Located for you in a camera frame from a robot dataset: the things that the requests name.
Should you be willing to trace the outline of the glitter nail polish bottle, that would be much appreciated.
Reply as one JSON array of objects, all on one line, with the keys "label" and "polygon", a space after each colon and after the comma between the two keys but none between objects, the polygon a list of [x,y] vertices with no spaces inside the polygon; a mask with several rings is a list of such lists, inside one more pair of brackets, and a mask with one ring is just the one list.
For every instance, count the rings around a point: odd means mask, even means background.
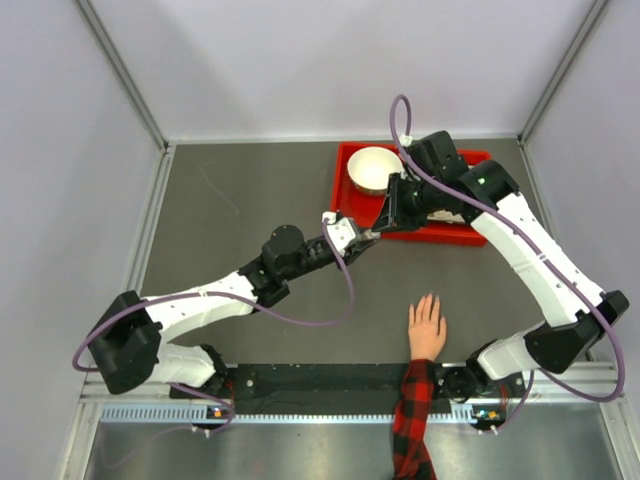
[{"label": "glitter nail polish bottle", "polygon": [[363,242],[378,241],[381,237],[379,232],[374,232],[371,229],[366,229],[360,232],[360,240]]}]

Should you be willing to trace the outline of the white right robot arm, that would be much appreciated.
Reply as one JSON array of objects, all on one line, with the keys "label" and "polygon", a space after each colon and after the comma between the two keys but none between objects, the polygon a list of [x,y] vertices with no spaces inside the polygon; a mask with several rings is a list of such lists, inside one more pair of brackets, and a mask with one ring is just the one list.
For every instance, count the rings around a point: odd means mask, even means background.
[{"label": "white right robot arm", "polygon": [[628,310],[627,297],[604,291],[581,272],[537,221],[501,164],[485,160],[469,166],[446,131],[418,141],[395,135],[393,141],[405,170],[390,176],[373,231],[412,232],[435,211],[458,214],[502,255],[543,315],[541,324],[477,350],[466,372],[469,388],[487,396],[505,377],[533,370],[558,383],[581,355],[609,337],[618,380],[604,399],[618,398],[626,371],[613,325]]}]

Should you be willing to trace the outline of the red plaid sleeve forearm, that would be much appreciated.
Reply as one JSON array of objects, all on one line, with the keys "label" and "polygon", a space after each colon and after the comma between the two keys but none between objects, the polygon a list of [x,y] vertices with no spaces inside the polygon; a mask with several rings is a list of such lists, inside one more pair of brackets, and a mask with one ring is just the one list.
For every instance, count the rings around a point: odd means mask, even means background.
[{"label": "red plaid sleeve forearm", "polygon": [[411,360],[394,409],[392,463],[394,479],[435,479],[424,441],[434,394],[434,364]]}]

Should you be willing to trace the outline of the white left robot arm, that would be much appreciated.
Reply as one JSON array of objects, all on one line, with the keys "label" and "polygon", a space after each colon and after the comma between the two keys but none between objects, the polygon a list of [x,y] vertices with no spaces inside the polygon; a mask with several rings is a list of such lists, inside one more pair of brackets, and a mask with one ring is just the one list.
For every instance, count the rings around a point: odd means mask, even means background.
[{"label": "white left robot arm", "polygon": [[257,258],[220,280],[163,297],[119,295],[88,344],[107,390],[121,395],[153,381],[171,385],[174,397],[220,394],[228,378],[221,355],[207,344],[179,346],[175,338],[227,318],[269,313],[289,295],[290,281],[328,265],[344,270],[379,238],[349,218],[328,217],[313,239],[282,225]]}]

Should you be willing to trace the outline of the person's left hand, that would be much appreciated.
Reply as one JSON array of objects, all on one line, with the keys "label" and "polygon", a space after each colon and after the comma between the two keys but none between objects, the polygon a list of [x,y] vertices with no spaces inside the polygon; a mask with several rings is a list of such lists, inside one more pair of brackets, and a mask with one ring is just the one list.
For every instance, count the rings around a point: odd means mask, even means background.
[{"label": "person's left hand", "polygon": [[434,362],[443,350],[447,337],[447,322],[441,312],[441,301],[429,293],[408,311],[410,359]]}]

